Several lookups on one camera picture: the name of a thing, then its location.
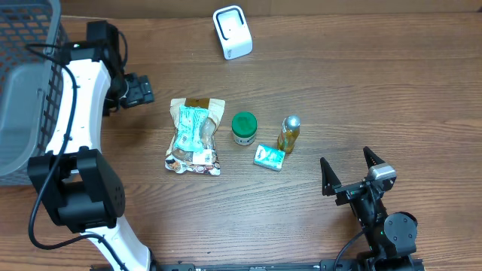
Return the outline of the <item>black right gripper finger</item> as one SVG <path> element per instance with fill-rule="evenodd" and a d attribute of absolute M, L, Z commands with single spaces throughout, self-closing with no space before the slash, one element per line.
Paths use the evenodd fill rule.
<path fill-rule="evenodd" d="M 385 163 L 368 146 L 363 147 L 363 153 L 368 168 Z"/>
<path fill-rule="evenodd" d="M 322 195 L 335 195 L 335 190 L 342 186 L 339 178 L 336 176 L 330 164 L 324 157 L 320 159 L 320 166 L 322 170 Z"/>

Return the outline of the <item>teal wipes packet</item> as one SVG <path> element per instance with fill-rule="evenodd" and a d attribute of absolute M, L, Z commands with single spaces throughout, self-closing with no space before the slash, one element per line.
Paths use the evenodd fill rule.
<path fill-rule="evenodd" d="M 201 128 L 208 116 L 209 111 L 205 108 L 181 105 L 174 148 L 187 152 L 201 152 L 203 150 Z"/>

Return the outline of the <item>yellow dish soap bottle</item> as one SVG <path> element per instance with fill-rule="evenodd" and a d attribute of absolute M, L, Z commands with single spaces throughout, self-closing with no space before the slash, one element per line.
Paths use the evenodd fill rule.
<path fill-rule="evenodd" d="M 282 122 L 281 132 L 277 139 L 277 148 L 290 154 L 294 143 L 300 135 L 300 118 L 297 115 L 287 116 Z"/>

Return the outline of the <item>brown snack pouch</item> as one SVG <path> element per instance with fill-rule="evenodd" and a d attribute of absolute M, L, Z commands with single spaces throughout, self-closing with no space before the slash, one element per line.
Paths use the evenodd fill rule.
<path fill-rule="evenodd" d="M 179 108 L 181 105 L 195 108 L 205 108 L 209 116 L 201 128 L 201 140 L 203 150 L 201 152 L 187 152 L 174 148 L 177 135 L 179 119 Z M 222 99 L 195 99 L 177 98 L 170 102 L 170 114 L 174 123 L 175 132 L 168 150 L 164 165 L 166 169 L 178 174 L 194 172 L 199 174 L 218 176 L 221 174 L 221 167 L 215 146 L 215 132 L 217 131 L 224 114 L 225 101 Z"/>

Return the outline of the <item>teal tissue pack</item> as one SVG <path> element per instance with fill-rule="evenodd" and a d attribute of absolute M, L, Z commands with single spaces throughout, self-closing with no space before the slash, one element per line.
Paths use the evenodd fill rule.
<path fill-rule="evenodd" d="M 279 172 L 282 170 L 284 158 L 284 151 L 266 145 L 259 145 L 255 152 L 253 163 L 255 165 Z"/>

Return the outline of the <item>green lid jar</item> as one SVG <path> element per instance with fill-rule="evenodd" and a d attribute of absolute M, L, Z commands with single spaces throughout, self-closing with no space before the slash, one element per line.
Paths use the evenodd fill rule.
<path fill-rule="evenodd" d="M 253 113 L 241 111 L 231 121 L 233 140 L 238 145 L 250 145 L 255 141 L 258 122 Z"/>

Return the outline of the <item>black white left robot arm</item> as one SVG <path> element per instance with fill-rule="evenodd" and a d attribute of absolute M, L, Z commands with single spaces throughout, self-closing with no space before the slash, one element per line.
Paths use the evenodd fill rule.
<path fill-rule="evenodd" d="M 27 174 L 38 197 L 28 226 L 31 243 L 54 250 L 90 240 L 110 270 L 156 270 L 157 261 L 129 225 L 124 186 L 100 147 L 102 118 L 119 108 L 153 102 L 147 77 L 127 74 L 127 40 L 105 20 L 89 22 L 84 41 L 55 46 L 49 61 L 62 69 L 63 96 L 53 136 Z M 45 245 L 35 238 L 35 219 L 44 206 L 52 222 L 74 238 Z"/>

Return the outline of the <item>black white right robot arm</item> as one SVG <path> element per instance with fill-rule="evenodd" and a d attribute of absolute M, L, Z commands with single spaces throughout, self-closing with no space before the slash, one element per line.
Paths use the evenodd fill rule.
<path fill-rule="evenodd" d="M 388 214 L 382 202 L 385 192 L 392 189 L 397 174 L 395 169 L 379 158 L 369 147 L 363 148 L 368 173 L 354 184 L 343 185 L 328 161 L 322 157 L 322 194 L 335 196 L 336 204 L 348 204 L 358 220 L 361 231 L 352 237 L 334 260 L 320 263 L 322 270 L 424 270 L 421 260 L 414 260 L 416 252 L 417 219 L 408 212 Z M 342 256 L 358 238 L 364 236 L 369 250 L 355 259 Z"/>

